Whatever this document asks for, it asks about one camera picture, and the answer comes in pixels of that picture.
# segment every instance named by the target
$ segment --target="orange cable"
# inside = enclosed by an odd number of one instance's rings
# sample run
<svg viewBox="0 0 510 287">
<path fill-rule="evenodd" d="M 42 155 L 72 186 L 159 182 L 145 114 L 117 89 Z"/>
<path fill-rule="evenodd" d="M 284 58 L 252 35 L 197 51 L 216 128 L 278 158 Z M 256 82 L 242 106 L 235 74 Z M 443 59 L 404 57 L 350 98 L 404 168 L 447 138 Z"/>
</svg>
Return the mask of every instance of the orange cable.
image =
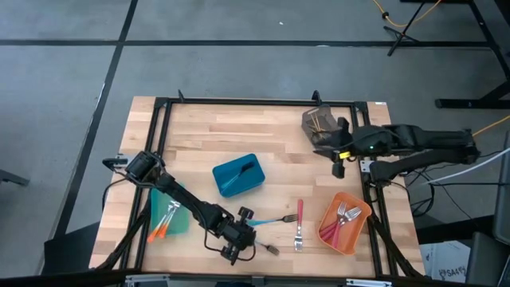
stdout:
<svg viewBox="0 0 510 287">
<path fill-rule="evenodd" d="M 377 7 L 379 8 L 379 10 L 381 11 L 381 13 L 385 13 L 386 11 L 381 7 L 381 5 L 377 2 L 377 0 L 372 0 L 374 1 L 375 5 L 377 5 Z M 416 20 L 413 21 L 413 23 L 416 23 L 420 20 L 422 20 L 427 14 L 429 14 L 434 8 L 436 8 L 437 5 L 439 5 L 439 3 L 441 3 L 442 0 L 437 0 L 437 2 L 432 6 L 430 7 L 422 16 L 418 17 Z M 385 19 L 393 26 L 395 27 L 398 27 L 398 28 L 403 28 L 403 27 L 406 27 L 407 24 L 403 25 L 403 24 L 396 24 L 394 23 L 393 21 L 391 21 L 390 19 L 390 16 L 386 16 Z"/>
</svg>

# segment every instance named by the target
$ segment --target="orange-handled fork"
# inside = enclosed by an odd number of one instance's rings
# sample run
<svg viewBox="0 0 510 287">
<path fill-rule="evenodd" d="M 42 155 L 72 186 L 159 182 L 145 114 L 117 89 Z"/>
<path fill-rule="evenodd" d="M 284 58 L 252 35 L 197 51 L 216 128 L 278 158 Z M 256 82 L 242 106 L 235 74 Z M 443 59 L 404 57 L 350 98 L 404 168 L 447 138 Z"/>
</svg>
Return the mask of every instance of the orange-handled fork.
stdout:
<svg viewBox="0 0 510 287">
<path fill-rule="evenodd" d="M 149 237 L 147 238 L 147 242 L 151 243 L 151 242 L 154 241 L 154 239 L 156 238 L 156 235 L 158 235 L 158 233 L 159 233 L 159 230 L 163 226 L 164 222 L 167 220 L 168 215 L 170 215 L 171 209 L 172 209 L 172 205 L 169 203 L 168 204 L 168 211 L 161 218 L 161 221 L 158 223 L 156 228 L 154 228 L 154 230 L 151 232 L 151 235 L 149 235 Z"/>
<path fill-rule="evenodd" d="M 181 203 L 176 202 L 175 200 L 172 200 L 170 202 L 170 205 L 172 206 L 172 208 L 171 208 L 172 210 L 168 214 L 167 220 L 165 221 L 163 226 L 161 226 L 161 228 L 159 229 L 159 232 L 158 232 L 158 236 L 160 238 L 165 238 L 165 236 L 167 235 L 167 230 L 168 230 L 168 226 L 170 225 L 170 221 L 174 217 L 175 211 L 177 211 L 177 209 L 181 206 Z"/>
</svg>

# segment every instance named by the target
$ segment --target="white cable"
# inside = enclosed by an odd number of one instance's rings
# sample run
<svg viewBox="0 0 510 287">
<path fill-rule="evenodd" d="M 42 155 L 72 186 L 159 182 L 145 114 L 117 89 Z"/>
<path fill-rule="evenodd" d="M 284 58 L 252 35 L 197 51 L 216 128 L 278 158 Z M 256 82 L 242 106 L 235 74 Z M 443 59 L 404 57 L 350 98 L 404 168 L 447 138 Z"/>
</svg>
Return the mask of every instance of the white cable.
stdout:
<svg viewBox="0 0 510 287">
<path fill-rule="evenodd" d="M 509 151 L 510 151 L 510 147 L 509 147 L 509 148 L 507 148 L 507 149 L 505 149 L 504 151 L 500 152 L 499 154 L 494 155 L 491 159 L 487 159 L 487 160 L 485 160 L 483 163 L 479 163 L 479 164 L 477 164 L 476 166 L 471 167 L 471 168 L 468 168 L 468 169 L 467 169 L 467 170 L 465 170 L 465 171 L 461 171 L 461 172 L 458 172 L 458 173 L 456 173 L 456 174 L 452 174 L 452 175 L 447 175 L 447 176 L 441 177 L 440 179 L 433 179 L 433 180 L 430 180 L 430 181 L 428 181 L 428 182 L 426 182 L 426 183 L 422 183 L 422 184 L 420 184 L 420 185 L 425 185 L 425 184 L 428 184 L 428 183 L 436 183 L 436 182 L 441 181 L 441 180 L 451 179 L 452 177 L 459 176 L 459 175 L 463 175 L 464 173 L 468 173 L 468 172 L 470 172 L 470 171 L 474 171 L 474 170 L 476 170 L 478 167 L 482 167 L 482 166 L 484 166 L 485 164 L 492 162 L 494 159 L 499 158 L 500 156 L 504 155 L 505 153 L 507 153 L 507 152 L 509 152 Z"/>
</svg>

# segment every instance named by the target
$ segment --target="utensil handle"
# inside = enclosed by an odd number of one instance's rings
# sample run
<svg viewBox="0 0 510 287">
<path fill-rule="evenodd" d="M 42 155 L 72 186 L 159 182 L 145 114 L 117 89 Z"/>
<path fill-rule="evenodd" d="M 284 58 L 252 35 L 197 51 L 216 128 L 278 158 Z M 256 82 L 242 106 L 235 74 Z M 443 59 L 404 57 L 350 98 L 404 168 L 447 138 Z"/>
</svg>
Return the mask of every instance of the utensil handle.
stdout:
<svg viewBox="0 0 510 287">
<path fill-rule="evenodd" d="M 276 222 L 276 219 L 269 219 L 269 220 L 246 220 L 246 223 L 248 223 L 249 226 L 257 226 L 260 224 L 266 224 L 271 222 Z"/>
<path fill-rule="evenodd" d="M 335 227 L 335 233 L 333 234 L 333 241 L 331 242 L 331 244 L 335 248 L 338 246 L 338 234 L 339 233 L 340 233 L 340 224 L 337 224 Z"/>
<path fill-rule="evenodd" d="M 322 240 L 328 241 L 330 238 L 333 237 L 334 234 L 335 234 L 335 229 L 331 229 L 328 232 L 320 235 L 320 237 L 322 238 Z"/>
<path fill-rule="evenodd" d="M 303 221 L 303 199 L 297 201 L 297 225 Z"/>
<path fill-rule="evenodd" d="M 328 234 L 330 231 L 333 231 L 333 230 L 335 229 L 335 226 L 336 226 L 336 225 L 338 225 L 338 222 L 337 222 L 337 221 L 335 221 L 335 222 L 333 222 L 332 224 L 330 224 L 330 225 L 328 225 L 328 226 L 324 227 L 323 229 L 321 229 L 321 230 L 319 231 L 319 236 L 320 236 L 320 237 L 323 237 L 324 235 Z"/>
<path fill-rule="evenodd" d="M 161 221 L 158 223 L 158 225 L 156 226 L 156 228 L 154 228 L 154 230 L 151 232 L 151 235 L 149 235 L 149 237 L 147 238 L 147 242 L 151 243 L 154 241 L 154 239 L 156 238 L 156 235 L 159 233 L 159 228 L 161 227 L 161 225 L 165 222 L 165 219 L 167 218 L 167 215 L 165 214 L 162 218 L 161 218 Z"/>
</svg>

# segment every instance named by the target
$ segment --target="blue-handled fork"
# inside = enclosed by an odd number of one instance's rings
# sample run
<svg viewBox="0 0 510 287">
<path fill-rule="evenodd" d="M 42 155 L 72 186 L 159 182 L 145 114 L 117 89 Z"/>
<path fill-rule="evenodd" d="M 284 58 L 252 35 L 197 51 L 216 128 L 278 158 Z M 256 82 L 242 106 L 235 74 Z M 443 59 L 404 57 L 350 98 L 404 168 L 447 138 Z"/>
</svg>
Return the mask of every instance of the blue-handled fork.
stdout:
<svg viewBox="0 0 510 287">
<path fill-rule="evenodd" d="M 271 223 L 271 222 L 279 222 L 279 221 L 282 221 L 282 222 L 285 222 L 285 223 L 289 223 L 289 222 L 295 222 L 297 220 L 297 214 L 290 214 L 290 215 L 285 215 L 284 217 L 282 218 L 279 218 L 279 219 L 269 219 L 269 220 L 246 220 L 246 223 L 248 223 L 249 226 L 258 226 L 258 225 L 261 225 L 261 224 L 266 224 L 266 223 Z"/>
</svg>

